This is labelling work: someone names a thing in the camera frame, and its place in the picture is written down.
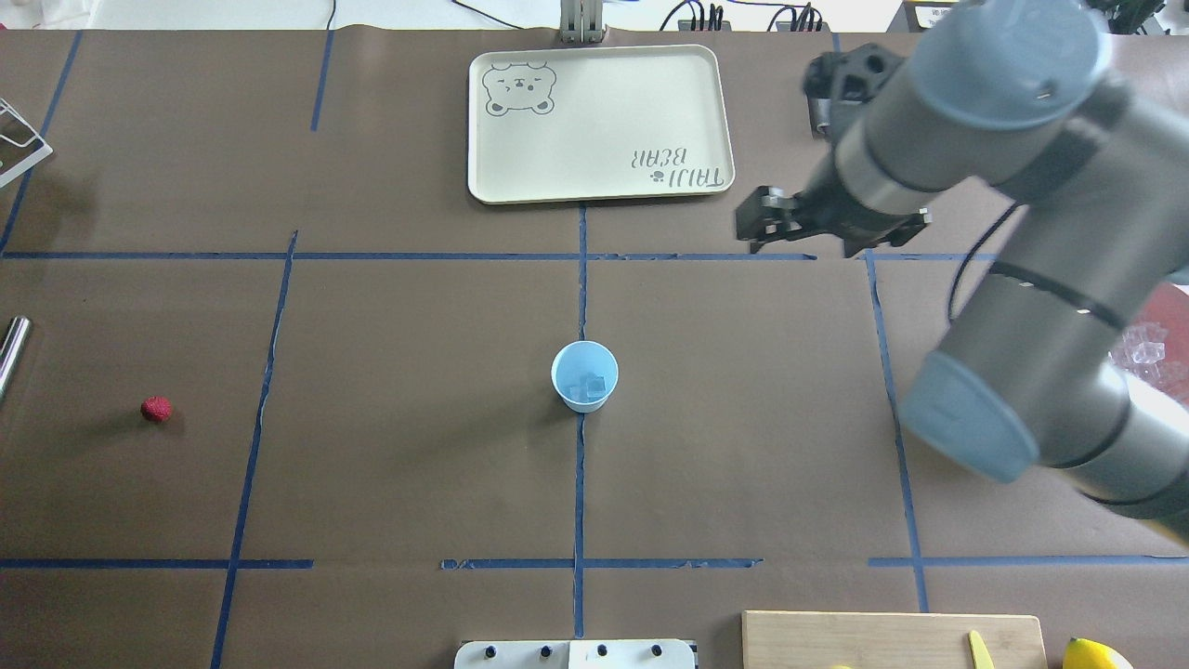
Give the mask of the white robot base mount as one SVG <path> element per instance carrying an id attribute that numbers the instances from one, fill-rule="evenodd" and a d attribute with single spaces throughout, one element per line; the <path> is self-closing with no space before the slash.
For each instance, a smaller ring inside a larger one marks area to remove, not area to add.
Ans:
<path id="1" fill-rule="evenodd" d="M 696 644 L 677 638 L 464 642 L 454 668 L 698 668 Z"/>

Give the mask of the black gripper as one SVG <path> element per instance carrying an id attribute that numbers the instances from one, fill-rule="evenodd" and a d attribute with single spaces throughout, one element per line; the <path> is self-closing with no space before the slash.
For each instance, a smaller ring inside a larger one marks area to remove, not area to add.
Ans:
<path id="1" fill-rule="evenodd" d="M 759 187 L 735 209 L 735 240 L 757 254 L 773 242 L 797 242 L 833 236 L 843 254 L 854 257 L 881 245 L 901 247 L 926 231 L 933 217 L 926 208 L 908 215 L 887 215 L 867 208 L 847 190 L 804 190 L 793 195 L 776 187 Z"/>

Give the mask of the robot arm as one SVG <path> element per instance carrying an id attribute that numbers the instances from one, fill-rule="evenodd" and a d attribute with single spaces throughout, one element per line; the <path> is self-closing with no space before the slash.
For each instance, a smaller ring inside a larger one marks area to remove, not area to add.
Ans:
<path id="1" fill-rule="evenodd" d="M 1185 543 L 1185 408 L 1108 354 L 1162 283 L 1185 284 L 1185 116 L 1112 68 L 1082 1 L 960 1 L 907 59 L 824 53 L 830 153 L 803 190 L 760 187 L 735 231 L 901 246 L 979 178 L 1023 212 L 899 405 L 948 460 L 998 482 L 1061 471 L 1102 509 Z"/>

